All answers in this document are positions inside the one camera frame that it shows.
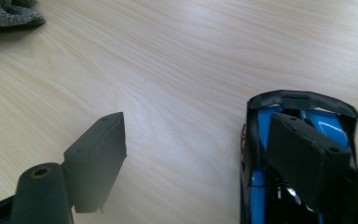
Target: toy car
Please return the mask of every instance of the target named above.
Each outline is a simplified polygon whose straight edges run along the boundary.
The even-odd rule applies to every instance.
[[[241,134],[241,223],[358,223],[358,113],[308,91],[247,104]]]

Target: wood grain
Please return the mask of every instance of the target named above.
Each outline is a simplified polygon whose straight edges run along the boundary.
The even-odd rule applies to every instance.
[[[316,91],[358,109],[358,1],[39,1],[0,33],[0,200],[99,117],[123,111],[128,158],[77,223],[239,223],[247,100]],[[358,130],[356,143],[358,147]]]

